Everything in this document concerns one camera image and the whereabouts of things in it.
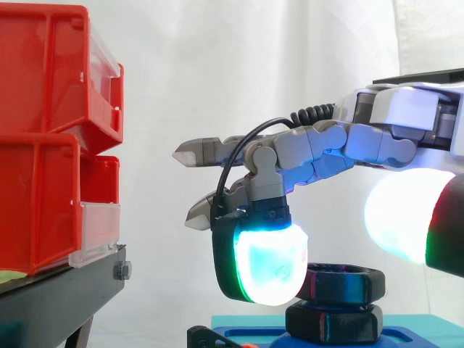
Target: black cable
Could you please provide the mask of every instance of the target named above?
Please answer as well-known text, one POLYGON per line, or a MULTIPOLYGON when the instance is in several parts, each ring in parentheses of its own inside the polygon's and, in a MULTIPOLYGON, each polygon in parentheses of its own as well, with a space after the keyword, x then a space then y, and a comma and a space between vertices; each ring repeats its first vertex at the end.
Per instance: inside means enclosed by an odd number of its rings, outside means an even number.
POLYGON ((291 120, 280 117, 280 118, 275 118, 273 120, 266 121, 262 123, 261 125, 258 125, 254 130, 249 132, 242 140, 240 140, 240 142, 237 144, 237 146, 235 147, 235 149, 232 151, 231 155, 229 156, 227 162, 225 163, 223 172, 221 173, 219 182, 217 183, 216 195, 213 198, 212 206, 211 206, 211 217, 210 217, 211 226, 214 224, 217 218, 225 214, 225 206, 223 202, 225 182, 227 181, 229 172, 231 171, 237 156, 240 154, 240 151, 243 150, 244 147, 251 140, 253 140, 254 137, 256 137, 259 133, 261 133, 266 128, 272 127, 273 125, 284 124, 290 129, 293 129, 301 125, 313 125, 319 120, 329 120, 332 118, 333 113, 334 113, 333 104, 323 104, 320 106, 301 109, 300 111, 298 111, 298 113, 292 112, 291 120))
POLYGON ((213 204, 211 206, 211 215, 212 215, 211 222, 212 223, 214 221, 213 219, 215 219, 218 216, 222 216, 222 214, 220 214, 220 210, 221 208, 223 208, 222 198, 224 195, 225 182, 227 181, 229 172, 231 171, 233 163, 235 162, 237 156, 240 154, 240 151, 243 150, 243 148, 251 140, 253 140, 254 137, 256 137, 259 133, 264 131, 266 128, 269 128, 269 127, 272 127, 273 125, 278 125, 278 124, 284 124, 290 129, 293 129, 296 127, 296 125, 289 119, 286 119, 283 117, 274 118, 273 120, 269 120, 269 121, 266 121, 258 125, 254 130, 246 134, 245 137, 243 137, 242 140, 240 140, 240 142, 237 144, 235 149, 233 149, 231 155, 229 156, 227 162, 224 165, 224 169, 220 175, 219 182, 217 183, 216 195, 213 199, 213 204))

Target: teal block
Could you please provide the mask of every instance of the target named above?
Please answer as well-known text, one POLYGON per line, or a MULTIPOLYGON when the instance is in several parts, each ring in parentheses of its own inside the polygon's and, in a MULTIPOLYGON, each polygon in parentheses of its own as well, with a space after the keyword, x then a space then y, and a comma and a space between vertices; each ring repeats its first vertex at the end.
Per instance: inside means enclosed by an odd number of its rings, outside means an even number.
MULTIPOLYGON (((217 315, 212 328, 221 326, 285 326, 283 315, 217 315)), ((435 315, 384 315, 384 326, 402 326, 440 348, 464 348, 464 328, 435 315)), ((237 343, 269 343, 273 338, 246 337, 237 343)))

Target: screw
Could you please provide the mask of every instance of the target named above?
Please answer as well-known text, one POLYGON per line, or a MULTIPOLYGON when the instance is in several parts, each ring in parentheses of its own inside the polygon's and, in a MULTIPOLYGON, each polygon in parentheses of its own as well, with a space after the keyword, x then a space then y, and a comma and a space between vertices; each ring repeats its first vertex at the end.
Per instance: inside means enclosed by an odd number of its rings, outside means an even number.
POLYGON ((208 347, 209 347, 209 344, 204 339, 202 339, 200 342, 198 342, 198 348, 208 348, 208 347))
POLYGON ((116 266, 116 279, 119 281, 128 281, 132 275, 132 262, 131 261, 119 261, 116 266))

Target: blue base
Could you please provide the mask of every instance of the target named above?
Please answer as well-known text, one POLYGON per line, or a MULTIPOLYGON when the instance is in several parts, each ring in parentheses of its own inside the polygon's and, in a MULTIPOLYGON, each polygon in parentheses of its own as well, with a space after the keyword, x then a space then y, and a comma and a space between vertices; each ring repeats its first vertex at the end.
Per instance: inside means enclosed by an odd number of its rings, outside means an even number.
MULTIPOLYGON (((254 343, 259 348, 318 348, 327 347, 312 344, 290 337, 284 327, 278 326, 225 326, 215 328, 215 332, 228 339, 234 337, 276 337, 272 343, 254 343)), ((398 326, 387 326, 383 329, 381 338, 375 344, 357 346, 331 346, 333 348, 438 348, 435 344, 413 333, 411 330, 398 326)))

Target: blue light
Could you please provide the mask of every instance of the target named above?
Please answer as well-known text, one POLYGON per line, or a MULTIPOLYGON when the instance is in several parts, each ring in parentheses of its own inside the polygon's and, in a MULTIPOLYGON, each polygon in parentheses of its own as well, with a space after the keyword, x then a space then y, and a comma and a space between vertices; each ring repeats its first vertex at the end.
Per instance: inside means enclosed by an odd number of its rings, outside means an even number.
POLYGON ((242 291, 277 306, 299 292, 307 271, 307 235, 297 225, 278 231, 241 231, 234 251, 242 291))

